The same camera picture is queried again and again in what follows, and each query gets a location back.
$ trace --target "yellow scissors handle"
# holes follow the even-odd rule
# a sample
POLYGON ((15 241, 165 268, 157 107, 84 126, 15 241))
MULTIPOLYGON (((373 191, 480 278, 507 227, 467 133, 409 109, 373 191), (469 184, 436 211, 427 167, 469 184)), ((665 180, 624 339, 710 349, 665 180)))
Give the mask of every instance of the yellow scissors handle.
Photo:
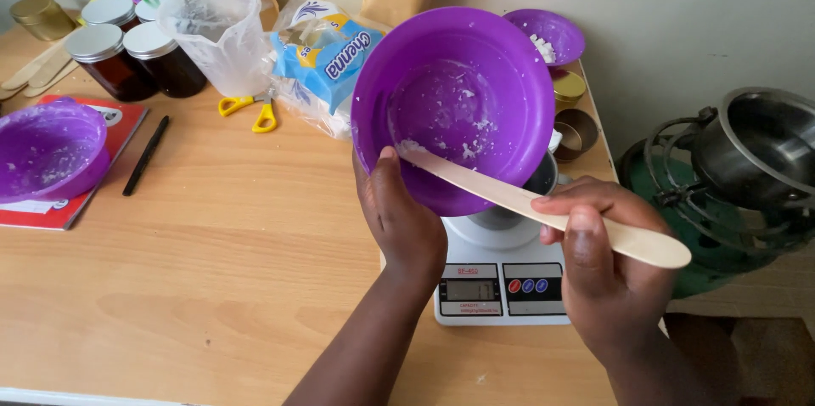
POLYGON ((277 119, 275 112, 271 109, 271 98, 263 100, 263 108, 260 110, 260 116, 252 126, 252 132, 264 133, 271 132, 277 127, 277 119))
POLYGON ((226 118, 241 108, 252 105, 253 103, 255 103, 255 100, 252 96, 227 97, 218 102, 218 112, 221 116, 226 118))

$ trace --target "black pen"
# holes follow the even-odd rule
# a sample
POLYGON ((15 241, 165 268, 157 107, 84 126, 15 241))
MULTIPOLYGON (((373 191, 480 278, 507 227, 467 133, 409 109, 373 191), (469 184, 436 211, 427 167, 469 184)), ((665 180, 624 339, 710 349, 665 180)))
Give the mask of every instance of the black pen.
POLYGON ((161 122, 158 123, 156 132, 154 132, 153 136, 150 137, 150 141, 148 142, 147 148, 144 148, 142 157, 138 158, 136 168, 133 169, 133 173, 130 174, 130 180, 127 181, 125 191, 121 192, 121 195, 127 196, 133 194, 133 190, 136 188, 136 183, 138 183, 138 180, 142 177, 142 173, 144 173, 144 168, 148 166, 148 162, 150 162, 152 153, 153 151, 156 151, 156 148, 158 147, 158 142, 161 141, 161 136, 164 135, 164 131, 167 130, 168 124, 169 116, 165 116, 164 118, 161 119, 161 122))

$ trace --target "red notebook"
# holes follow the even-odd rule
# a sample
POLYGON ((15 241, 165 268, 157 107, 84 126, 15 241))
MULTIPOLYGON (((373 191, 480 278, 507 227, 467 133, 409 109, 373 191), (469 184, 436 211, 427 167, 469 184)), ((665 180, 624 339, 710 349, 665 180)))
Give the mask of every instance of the red notebook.
MULTIPOLYGON (((53 102, 62 96, 46 95, 38 103, 53 102)), ((118 103, 109 100, 81 99, 73 97, 79 103, 92 107, 104 116, 107 123, 107 140, 105 147, 110 153, 110 163, 113 165, 116 159, 125 149, 125 145, 133 133, 138 129, 138 125, 148 113, 146 107, 140 105, 118 103)), ((37 229, 53 229, 66 231, 71 227, 85 205, 90 201, 90 197, 96 192, 98 185, 89 192, 77 196, 71 200, 56 200, 43 202, 37 200, 25 200, 15 203, 0 203, 0 226, 33 227, 37 229)))

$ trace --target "scale button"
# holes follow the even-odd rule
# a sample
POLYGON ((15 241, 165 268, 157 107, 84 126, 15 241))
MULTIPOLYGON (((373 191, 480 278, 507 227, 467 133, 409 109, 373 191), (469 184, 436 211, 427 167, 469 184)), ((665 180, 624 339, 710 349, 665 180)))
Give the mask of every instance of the scale button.
POLYGON ((510 293, 517 293, 518 290, 521 289, 521 280, 515 279, 512 282, 509 282, 507 289, 510 293))

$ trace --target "silver metal lid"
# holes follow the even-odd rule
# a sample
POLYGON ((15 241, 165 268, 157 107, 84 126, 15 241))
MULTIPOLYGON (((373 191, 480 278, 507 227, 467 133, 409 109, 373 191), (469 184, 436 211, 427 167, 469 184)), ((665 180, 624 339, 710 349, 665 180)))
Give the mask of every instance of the silver metal lid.
POLYGON ((77 62, 93 63, 113 57, 124 50, 124 32, 112 24, 84 27, 67 37, 65 50, 77 62))
POLYGON ((133 0, 94 0, 82 9, 82 19, 88 25, 122 25, 135 16, 133 0))
POLYGON ((136 16, 143 23, 151 23, 156 20, 156 12, 162 0, 141 0, 136 5, 136 16))
POLYGON ((137 25, 125 35, 125 49, 137 59, 149 60, 169 54, 178 43, 161 32, 157 23, 137 25))

